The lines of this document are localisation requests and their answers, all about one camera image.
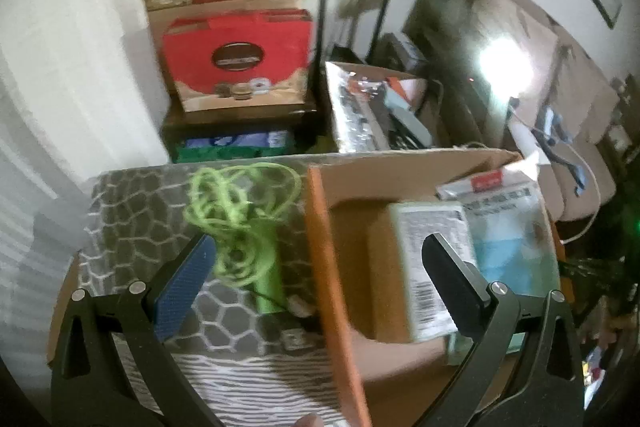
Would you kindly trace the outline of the blue headset on sofa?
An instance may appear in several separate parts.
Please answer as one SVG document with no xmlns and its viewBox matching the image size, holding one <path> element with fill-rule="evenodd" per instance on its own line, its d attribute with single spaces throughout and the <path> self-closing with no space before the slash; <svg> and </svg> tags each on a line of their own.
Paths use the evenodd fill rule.
<svg viewBox="0 0 640 427">
<path fill-rule="evenodd" d="M 577 197 L 585 193 L 589 184 L 596 185 L 597 178 L 585 158 L 573 146 L 573 138 L 563 128 L 562 116 L 550 105 L 544 106 L 538 113 L 534 126 L 534 135 L 546 156 L 555 164 L 563 166 L 572 176 Z M 576 160 L 569 160 L 555 152 L 560 144 L 566 146 Z"/>
</svg>

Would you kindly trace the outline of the red Collection gift bag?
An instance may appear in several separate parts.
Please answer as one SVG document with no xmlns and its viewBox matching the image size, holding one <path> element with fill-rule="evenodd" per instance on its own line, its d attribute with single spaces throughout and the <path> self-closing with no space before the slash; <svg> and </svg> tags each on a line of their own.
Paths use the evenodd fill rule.
<svg viewBox="0 0 640 427">
<path fill-rule="evenodd" d="M 307 98 L 310 14 L 236 11 L 175 20 L 163 57 L 186 113 L 300 105 Z"/>
</svg>

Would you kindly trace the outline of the white curtain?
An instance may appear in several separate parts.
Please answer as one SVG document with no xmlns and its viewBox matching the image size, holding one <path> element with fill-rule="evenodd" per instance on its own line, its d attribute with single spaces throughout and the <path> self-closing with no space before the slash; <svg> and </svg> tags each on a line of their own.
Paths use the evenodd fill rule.
<svg viewBox="0 0 640 427">
<path fill-rule="evenodd" d="M 1 355 L 30 395 L 89 184 L 165 164 L 167 109 L 142 0 L 1 0 Z"/>
</svg>

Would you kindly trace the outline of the beige sofa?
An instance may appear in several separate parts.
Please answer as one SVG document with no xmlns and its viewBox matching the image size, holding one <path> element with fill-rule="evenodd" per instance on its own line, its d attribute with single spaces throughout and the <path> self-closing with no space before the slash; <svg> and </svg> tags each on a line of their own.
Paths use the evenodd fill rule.
<svg viewBox="0 0 640 427">
<path fill-rule="evenodd" d="M 577 221 L 613 198 L 598 150 L 620 98 L 584 48 L 532 0 L 416 0 L 406 33 L 446 84 L 445 126 L 454 144 L 539 155 L 539 183 L 555 221 Z M 534 135 L 550 105 L 597 178 L 582 196 Z"/>
</svg>

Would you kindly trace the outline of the open cardboard box with clutter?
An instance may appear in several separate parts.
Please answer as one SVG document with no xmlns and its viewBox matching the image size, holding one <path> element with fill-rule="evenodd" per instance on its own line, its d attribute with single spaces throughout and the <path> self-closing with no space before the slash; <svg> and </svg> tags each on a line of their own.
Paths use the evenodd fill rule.
<svg viewBox="0 0 640 427">
<path fill-rule="evenodd" d="M 333 141 L 343 154 L 426 150 L 438 145 L 444 87 L 378 66 L 327 62 Z"/>
</svg>

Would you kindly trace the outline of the lime green power bank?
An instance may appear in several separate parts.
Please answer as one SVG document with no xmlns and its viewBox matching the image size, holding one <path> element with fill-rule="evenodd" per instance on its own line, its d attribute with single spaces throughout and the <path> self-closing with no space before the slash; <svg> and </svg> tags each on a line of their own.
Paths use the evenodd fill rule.
<svg viewBox="0 0 640 427">
<path fill-rule="evenodd" d="M 257 310 L 261 314 L 283 312 L 286 310 L 286 297 L 276 226 L 270 221 L 260 220 L 254 223 L 253 230 L 256 234 L 256 279 L 252 289 Z"/>
</svg>

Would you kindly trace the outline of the orange cardboard box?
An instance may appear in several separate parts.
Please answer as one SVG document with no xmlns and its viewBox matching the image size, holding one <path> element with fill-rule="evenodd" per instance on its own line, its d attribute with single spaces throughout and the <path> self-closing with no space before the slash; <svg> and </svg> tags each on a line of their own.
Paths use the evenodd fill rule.
<svg viewBox="0 0 640 427">
<path fill-rule="evenodd" d="M 395 202 L 435 202 L 437 187 L 518 161 L 508 150 L 422 150 L 341 155 L 307 173 L 306 227 L 322 327 L 343 413 L 353 426 L 578 426 L 579 349 L 572 296 L 561 285 L 544 297 L 487 282 L 484 335 L 459 367 L 442 361 L 437 340 L 410 341 L 405 306 L 439 293 L 424 269 L 419 290 L 401 263 L 383 260 L 393 244 Z"/>
</svg>

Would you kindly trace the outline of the grey white patterned blanket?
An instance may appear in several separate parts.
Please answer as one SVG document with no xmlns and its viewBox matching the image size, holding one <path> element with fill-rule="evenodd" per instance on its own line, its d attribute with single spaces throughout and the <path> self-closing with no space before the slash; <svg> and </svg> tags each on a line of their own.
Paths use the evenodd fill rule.
<svg viewBox="0 0 640 427">
<path fill-rule="evenodd" d="M 344 426 L 328 351 L 320 334 L 304 221 L 307 156 L 235 160 L 257 207 L 288 203 L 277 222 L 278 253 L 290 312 L 262 314 L 256 291 L 211 275 L 167 350 L 202 400 L 227 426 L 292 426 L 316 414 Z M 79 255 L 78 284 L 93 296 L 119 294 L 149 281 L 198 231 L 183 216 L 198 164 L 102 174 L 92 190 Z"/>
</svg>

